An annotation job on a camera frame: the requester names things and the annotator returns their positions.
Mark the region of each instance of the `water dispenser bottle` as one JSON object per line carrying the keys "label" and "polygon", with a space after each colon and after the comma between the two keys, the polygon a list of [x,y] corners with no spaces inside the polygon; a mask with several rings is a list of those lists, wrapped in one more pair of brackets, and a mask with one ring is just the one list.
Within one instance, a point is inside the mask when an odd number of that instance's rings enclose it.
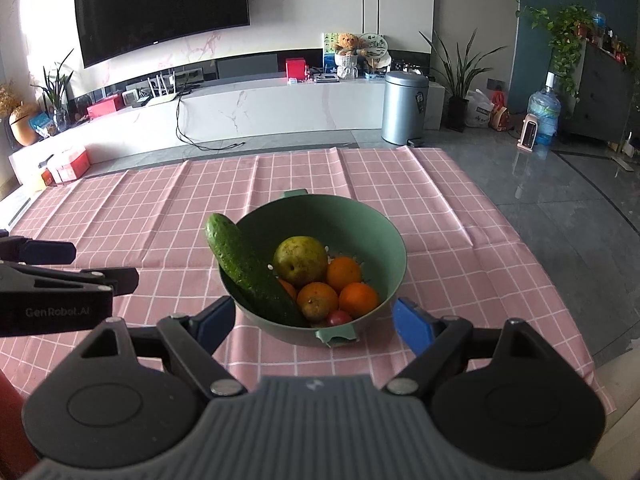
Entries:
{"label": "water dispenser bottle", "polygon": [[554,92],[556,74],[546,75],[545,87],[529,98],[528,113],[538,118],[538,134],[536,144],[551,144],[553,136],[558,131],[558,117],[561,104]]}

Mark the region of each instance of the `television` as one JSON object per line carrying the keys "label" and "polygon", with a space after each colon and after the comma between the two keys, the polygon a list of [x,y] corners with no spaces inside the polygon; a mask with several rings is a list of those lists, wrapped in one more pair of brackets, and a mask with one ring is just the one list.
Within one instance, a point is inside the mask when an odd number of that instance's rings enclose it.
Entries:
{"label": "television", "polygon": [[84,66],[143,46],[249,25],[247,0],[75,0]]}

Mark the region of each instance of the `cable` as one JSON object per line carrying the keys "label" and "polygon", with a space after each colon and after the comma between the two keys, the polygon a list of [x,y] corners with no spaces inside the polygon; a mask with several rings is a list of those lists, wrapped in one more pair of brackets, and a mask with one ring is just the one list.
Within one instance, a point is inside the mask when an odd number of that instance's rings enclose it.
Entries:
{"label": "cable", "polygon": [[189,137],[180,129],[180,103],[182,102],[182,96],[191,93],[190,90],[189,92],[185,92],[186,86],[187,80],[185,79],[182,88],[178,92],[178,104],[175,107],[175,136],[178,138],[178,140],[180,140],[180,142],[184,142],[185,144],[189,144],[191,146],[194,146],[195,148],[198,148],[201,152],[221,152],[223,150],[231,150],[232,148],[238,148],[239,146],[244,145],[243,141],[235,142],[233,144],[229,144],[228,146],[222,146],[221,148],[210,148],[209,146],[203,146],[195,142],[193,139],[191,139],[191,137]]}
{"label": "cable", "polygon": [[507,130],[507,133],[509,134],[509,136],[510,136],[512,139],[520,140],[520,136],[519,136],[519,135],[517,135],[517,134],[516,134],[516,135],[511,135],[511,131],[512,131],[512,130],[514,130],[514,131],[515,131],[515,129],[516,129],[516,127],[515,127],[515,126],[512,126],[511,128],[509,128],[509,129]]}

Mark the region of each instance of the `flower pot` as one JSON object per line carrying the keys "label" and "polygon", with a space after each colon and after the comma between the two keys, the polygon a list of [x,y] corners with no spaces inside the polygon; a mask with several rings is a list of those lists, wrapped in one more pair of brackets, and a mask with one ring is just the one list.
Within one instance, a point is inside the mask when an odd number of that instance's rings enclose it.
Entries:
{"label": "flower pot", "polygon": [[336,75],[340,79],[356,79],[358,77],[358,56],[334,55],[337,65]]}
{"label": "flower pot", "polygon": [[52,119],[59,134],[69,127],[69,114],[66,113],[64,108],[60,108],[60,110],[53,110]]}
{"label": "flower pot", "polygon": [[466,106],[469,101],[462,97],[452,96],[449,99],[449,110],[447,111],[447,121],[445,126],[449,130],[463,132],[465,129]]}
{"label": "flower pot", "polygon": [[35,104],[18,106],[9,117],[9,126],[14,134],[15,140],[23,146],[31,146],[38,141],[39,137],[29,124],[29,119],[40,113],[40,108]]}

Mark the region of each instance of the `tangerine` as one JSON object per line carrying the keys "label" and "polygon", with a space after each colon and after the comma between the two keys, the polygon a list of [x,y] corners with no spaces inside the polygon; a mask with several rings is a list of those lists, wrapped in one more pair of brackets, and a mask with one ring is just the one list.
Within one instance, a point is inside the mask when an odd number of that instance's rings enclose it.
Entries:
{"label": "tangerine", "polygon": [[307,320],[318,322],[338,310],[338,294],[326,283],[313,282],[300,289],[296,303]]}
{"label": "tangerine", "polygon": [[365,283],[350,283],[340,293],[338,306],[353,319],[362,317],[380,304],[378,293]]}
{"label": "tangerine", "polygon": [[353,258],[348,256],[338,256],[332,260],[326,270],[326,282],[340,294],[350,283],[357,283],[362,280],[360,266]]}
{"label": "tangerine", "polygon": [[291,285],[289,282],[285,282],[281,278],[278,278],[278,281],[280,282],[280,285],[284,287],[284,290],[287,291],[287,294],[289,294],[293,298],[293,301],[296,301],[296,298],[298,297],[298,292],[296,288],[293,285]]}

